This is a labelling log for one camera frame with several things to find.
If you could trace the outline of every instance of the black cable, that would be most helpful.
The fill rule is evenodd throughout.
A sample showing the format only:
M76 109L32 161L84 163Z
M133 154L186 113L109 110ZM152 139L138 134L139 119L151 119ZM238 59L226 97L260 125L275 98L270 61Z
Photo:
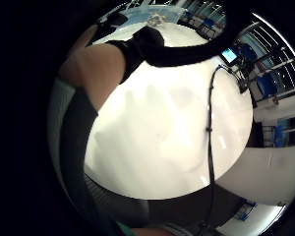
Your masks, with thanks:
M207 216L205 219L205 222L200 225L201 230L198 232L197 236L200 234L203 235L206 230L209 228L209 221L213 210L213 203L214 203L214 186L215 186L215 176L214 176L214 165L213 165L213 156L212 156L212 148L211 148L211 132L212 132L212 104L211 104L211 97L212 97L212 91L214 89L213 82L215 78L216 72L223 68L221 65L218 65L216 69L214 70L210 82L209 82L209 88L208 88L208 117L207 117L207 127L206 131L208 134L208 145L207 145L207 164L208 164L208 174L209 174L209 187L210 187L210 203L209 208L207 212Z

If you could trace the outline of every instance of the black background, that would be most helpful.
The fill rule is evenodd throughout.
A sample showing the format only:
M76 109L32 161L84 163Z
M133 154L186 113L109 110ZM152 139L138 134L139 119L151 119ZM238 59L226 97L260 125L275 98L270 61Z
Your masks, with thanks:
M295 48L295 0L242 1L250 2ZM53 78L69 47L97 17L117 3L2 2L0 235L5 231L23 235L94 235L56 181L47 151L45 110ZM295 235L295 204L269 234Z

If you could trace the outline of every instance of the computer screen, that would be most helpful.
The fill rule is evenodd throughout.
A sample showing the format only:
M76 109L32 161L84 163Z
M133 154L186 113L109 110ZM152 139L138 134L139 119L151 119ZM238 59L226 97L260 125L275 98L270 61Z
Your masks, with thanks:
M237 58L237 55L230 48L224 50L222 52L222 56L226 59L228 63L233 62Z

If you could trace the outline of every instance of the office desk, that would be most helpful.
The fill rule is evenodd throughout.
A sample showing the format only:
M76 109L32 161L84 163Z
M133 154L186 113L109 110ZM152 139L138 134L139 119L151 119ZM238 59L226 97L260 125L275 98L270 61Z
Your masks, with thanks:
M96 43L128 39L143 24L118 29ZM166 46L206 43L193 29L158 27ZM208 185L207 96L213 70L223 61L156 68L144 62L113 91L88 138L86 174L117 194L168 199ZM237 160L250 135L252 101L240 94L226 71L216 73L212 94L212 153L215 178Z

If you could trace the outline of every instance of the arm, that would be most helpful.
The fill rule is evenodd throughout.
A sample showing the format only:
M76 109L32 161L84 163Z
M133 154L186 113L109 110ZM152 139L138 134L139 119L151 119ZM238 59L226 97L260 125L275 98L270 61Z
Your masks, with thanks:
M125 58L119 48L98 44L73 53L61 66L59 75L73 87L84 88L98 111L121 82L125 68Z

